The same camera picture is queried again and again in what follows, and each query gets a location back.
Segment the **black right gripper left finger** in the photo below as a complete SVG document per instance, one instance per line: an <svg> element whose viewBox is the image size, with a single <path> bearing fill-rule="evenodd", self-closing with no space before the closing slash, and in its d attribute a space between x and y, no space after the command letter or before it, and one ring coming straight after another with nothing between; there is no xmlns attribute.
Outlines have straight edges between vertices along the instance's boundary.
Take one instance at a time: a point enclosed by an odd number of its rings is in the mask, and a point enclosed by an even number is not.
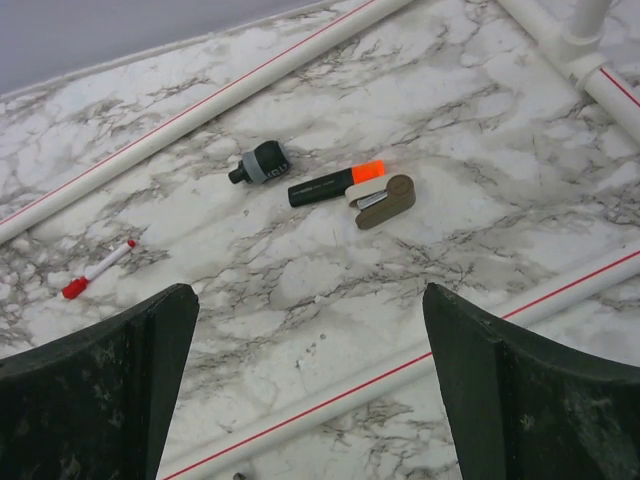
<svg viewBox="0 0 640 480"><path fill-rule="evenodd" d="M2 478L155 478L198 314L175 284L2 359Z"/></svg>

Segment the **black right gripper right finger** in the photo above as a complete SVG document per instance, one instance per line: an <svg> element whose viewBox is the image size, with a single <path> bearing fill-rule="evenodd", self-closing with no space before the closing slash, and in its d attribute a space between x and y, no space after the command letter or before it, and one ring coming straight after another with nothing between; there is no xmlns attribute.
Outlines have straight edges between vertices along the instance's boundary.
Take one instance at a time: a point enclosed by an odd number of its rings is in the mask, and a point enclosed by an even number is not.
<svg viewBox="0 0 640 480"><path fill-rule="evenodd" d="M463 478L638 478L638 367L557 343L436 283L422 308Z"/></svg>

